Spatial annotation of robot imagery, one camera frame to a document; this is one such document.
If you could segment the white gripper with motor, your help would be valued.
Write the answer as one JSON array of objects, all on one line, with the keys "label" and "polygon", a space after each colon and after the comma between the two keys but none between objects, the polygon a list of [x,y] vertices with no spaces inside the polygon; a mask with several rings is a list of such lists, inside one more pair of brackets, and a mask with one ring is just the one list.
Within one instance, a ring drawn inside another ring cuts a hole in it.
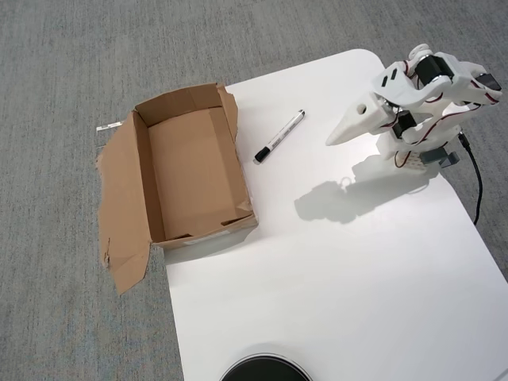
[{"label": "white gripper with motor", "polygon": [[[378,125],[378,103],[385,120]],[[378,94],[362,96],[346,110],[344,116],[326,139],[326,145],[339,145],[371,132],[372,135],[391,133],[401,140],[404,132],[416,127],[414,115]]]}]

